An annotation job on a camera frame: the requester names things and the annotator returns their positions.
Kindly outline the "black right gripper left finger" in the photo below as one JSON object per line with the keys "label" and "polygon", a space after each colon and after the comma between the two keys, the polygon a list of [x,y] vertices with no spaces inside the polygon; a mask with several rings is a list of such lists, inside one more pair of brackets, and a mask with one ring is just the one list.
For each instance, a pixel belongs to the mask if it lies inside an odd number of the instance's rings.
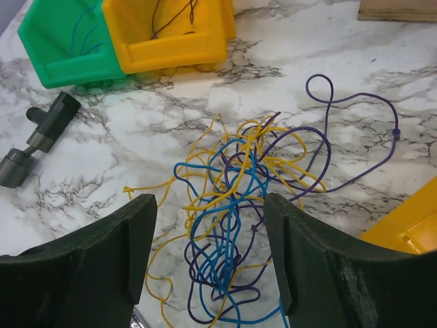
{"label": "black right gripper left finger", "polygon": [[1,326],[128,327],[156,218],[156,198],[142,194],[61,238],[2,256]]}

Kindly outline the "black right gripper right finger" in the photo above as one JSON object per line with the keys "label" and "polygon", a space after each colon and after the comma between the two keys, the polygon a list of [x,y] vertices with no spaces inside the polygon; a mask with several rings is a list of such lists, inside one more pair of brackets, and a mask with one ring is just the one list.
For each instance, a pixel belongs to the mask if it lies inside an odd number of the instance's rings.
{"label": "black right gripper right finger", "polygon": [[278,193],[264,218],[284,312],[292,327],[435,327],[436,253],[361,241]]}

